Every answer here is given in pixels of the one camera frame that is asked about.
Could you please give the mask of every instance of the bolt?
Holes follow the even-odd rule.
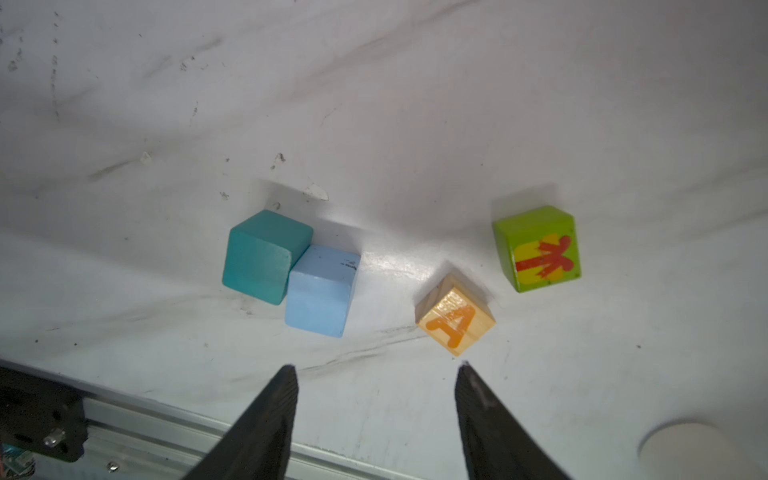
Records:
[[[52,449],[67,438],[67,432],[62,429],[53,429],[47,437],[43,439],[43,445]]]

